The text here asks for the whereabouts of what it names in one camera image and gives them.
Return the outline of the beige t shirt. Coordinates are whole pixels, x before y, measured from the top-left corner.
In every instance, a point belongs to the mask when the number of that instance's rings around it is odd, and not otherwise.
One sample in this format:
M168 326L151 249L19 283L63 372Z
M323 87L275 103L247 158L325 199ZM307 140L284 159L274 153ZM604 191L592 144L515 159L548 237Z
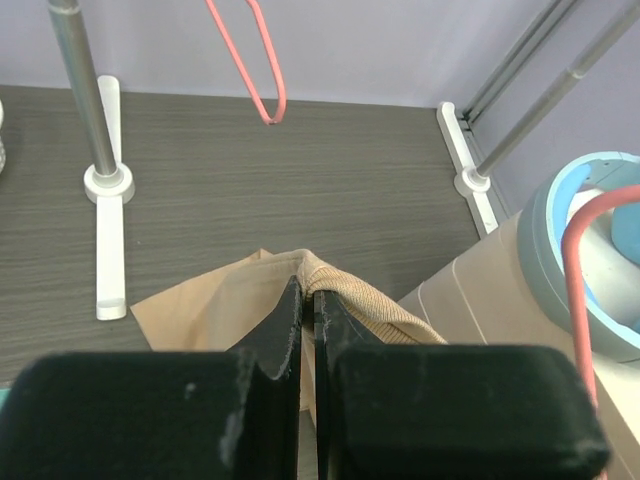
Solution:
M426 321L361 278L307 249L248 257L188 279L132 306L155 351L228 350L276 307L291 278L304 299L332 291L362 326L386 344L442 344Z

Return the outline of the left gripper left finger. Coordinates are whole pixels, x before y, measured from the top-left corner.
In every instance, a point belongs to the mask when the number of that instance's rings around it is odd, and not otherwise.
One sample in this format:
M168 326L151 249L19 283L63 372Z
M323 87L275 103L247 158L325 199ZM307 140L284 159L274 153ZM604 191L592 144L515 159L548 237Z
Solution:
M290 279L225 352L67 352L1 409L5 479L293 479L304 301Z

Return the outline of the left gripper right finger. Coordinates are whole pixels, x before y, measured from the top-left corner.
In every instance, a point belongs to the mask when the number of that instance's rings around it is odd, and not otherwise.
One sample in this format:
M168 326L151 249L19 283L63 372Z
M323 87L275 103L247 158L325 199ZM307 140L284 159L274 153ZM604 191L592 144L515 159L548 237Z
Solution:
M539 345L386 344L314 294L323 479L592 479L611 449L586 388Z

